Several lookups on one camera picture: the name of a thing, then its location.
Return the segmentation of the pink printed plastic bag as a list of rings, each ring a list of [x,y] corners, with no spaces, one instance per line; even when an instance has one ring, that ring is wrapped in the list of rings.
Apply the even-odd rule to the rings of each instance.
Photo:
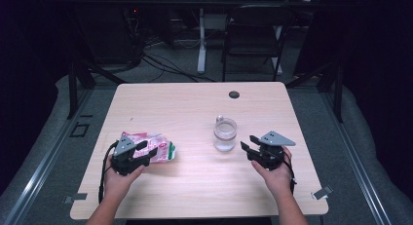
[[[150,159],[151,163],[165,163],[171,161],[175,157],[176,147],[163,134],[158,132],[141,132],[141,133],[127,133],[125,131],[121,134],[121,140],[130,140],[134,145],[146,140],[147,146],[140,150],[133,150],[132,156],[134,158],[147,155],[150,151],[156,149],[157,154]]]

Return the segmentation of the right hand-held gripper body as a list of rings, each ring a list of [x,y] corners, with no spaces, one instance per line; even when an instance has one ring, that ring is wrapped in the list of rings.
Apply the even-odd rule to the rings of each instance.
[[[246,153],[246,157],[268,170],[276,169],[284,163],[284,146],[296,145],[294,141],[275,131],[269,131],[259,139],[260,145],[256,144],[258,149],[252,149],[251,153]]]

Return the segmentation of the grey tape piece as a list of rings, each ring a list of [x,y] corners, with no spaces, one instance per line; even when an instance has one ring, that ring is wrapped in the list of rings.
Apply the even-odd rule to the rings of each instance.
[[[327,185],[327,186],[319,189],[317,192],[313,192],[312,197],[315,200],[327,199],[328,195],[331,194],[332,192],[333,192],[333,189],[329,185]]]
[[[83,201],[87,198],[88,194],[87,193],[76,193],[73,194],[71,196],[65,196],[63,199],[63,203],[64,204],[68,204],[71,205],[73,204],[75,201]]]

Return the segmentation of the person's left hand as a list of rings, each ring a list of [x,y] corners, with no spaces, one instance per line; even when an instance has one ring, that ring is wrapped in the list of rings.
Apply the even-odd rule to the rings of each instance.
[[[106,165],[102,200],[104,202],[121,202],[129,192],[131,185],[144,172],[145,166],[138,167],[128,175],[121,175],[112,168],[112,156],[108,157]]]

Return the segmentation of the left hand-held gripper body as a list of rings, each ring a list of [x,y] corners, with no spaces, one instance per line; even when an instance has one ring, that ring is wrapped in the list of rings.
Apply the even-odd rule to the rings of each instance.
[[[140,162],[141,157],[134,156],[135,151],[137,151],[135,146],[138,143],[134,143],[127,136],[123,136],[118,141],[112,156],[111,165],[119,174],[128,175],[138,167],[143,166]]]

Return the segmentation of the person's right hand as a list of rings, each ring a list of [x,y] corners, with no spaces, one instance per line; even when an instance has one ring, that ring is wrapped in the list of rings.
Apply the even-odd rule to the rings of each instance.
[[[290,189],[291,171],[286,164],[281,164],[274,170],[264,169],[256,161],[252,161],[251,164],[257,173],[263,177],[266,186],[276,200],[292,196]]]

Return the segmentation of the silver floor rail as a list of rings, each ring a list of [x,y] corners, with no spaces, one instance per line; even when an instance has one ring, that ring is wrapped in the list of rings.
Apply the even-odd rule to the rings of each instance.
[[[378,193],[367,174],[364,164],[362,163],[357,153],[357,150],[346,130],[344,123],[339,121],[333,111],[332,98],[329,94],[325,93],[321,93],[320,98],[324,106],[327,108],[327,113],[344,143],[344,152],[356,177],[361,193],[370,208],[376,224],[393,225],[391,219],[389,218],[386,210],[383,207],[381,200],[379,199]]]
[[[0,196],[0,225],[21,225],[56,166],[71,131],[77,128],[93,90],[81,92],[70,119],[68,94],[59,94],[55,107],[17,174]]]

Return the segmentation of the black folding chair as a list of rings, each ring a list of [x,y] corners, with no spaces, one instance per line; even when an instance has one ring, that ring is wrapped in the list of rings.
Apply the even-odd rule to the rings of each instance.
[[[265,57],[273,63],[273,80],[281,67],[284,39],[294,22],[287,7],[242,5],[232,9],[225,20],[222,81],[226,81],[227,57]]]

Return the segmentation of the black metal stand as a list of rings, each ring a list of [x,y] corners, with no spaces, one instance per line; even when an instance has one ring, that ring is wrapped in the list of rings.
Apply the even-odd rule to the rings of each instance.
[[[117,85],[125,84],[124,80],[85,59],[73,61],[68,68],[70,101],[68,119],[71,119],[75,115],[79,107],[77,83],[80,83],[86,90],[92,90],[96,86],[96,82],[92,76],[93,72]]]
[[[288,89],[295,88],[317,75],[321,75],[321,79],[317,84],[320,93],[327,93],[331,87],[334,87],[333,114],[342,123],[343,68],[339,62],[329,62],[311,72],[304,73],[285,86]]]

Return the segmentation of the grey box under desk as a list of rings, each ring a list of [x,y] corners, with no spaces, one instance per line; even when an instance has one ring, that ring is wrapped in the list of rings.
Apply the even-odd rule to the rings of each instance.
[[[225,14],[205,14],[204,28],[209,30],[224,30],[227,16]]]

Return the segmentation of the white desk leg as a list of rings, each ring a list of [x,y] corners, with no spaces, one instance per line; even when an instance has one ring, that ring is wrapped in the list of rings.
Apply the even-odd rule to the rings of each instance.
[[[206,57],[207,57],[206,34],[205,34],[205,13],[203,9],[200,9],[199,28],[200,28],[200,48],[199,48],[197,72],[200,74],[203,74],[206,72]]]

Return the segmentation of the dark computer cabinet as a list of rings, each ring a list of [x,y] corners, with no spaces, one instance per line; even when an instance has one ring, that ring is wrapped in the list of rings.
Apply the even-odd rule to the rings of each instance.
[[[111,7],[77,9],[94,59],[104,64],[122,64],[136,59],[122,11]]]

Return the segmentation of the clear jar with hinged lid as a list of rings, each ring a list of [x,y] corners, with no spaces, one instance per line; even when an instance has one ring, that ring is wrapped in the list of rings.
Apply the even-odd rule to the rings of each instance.
[[[214,126],[214,147],[221,152],[231,151],[236,145],[237,124],[222,115],[216,117]]]

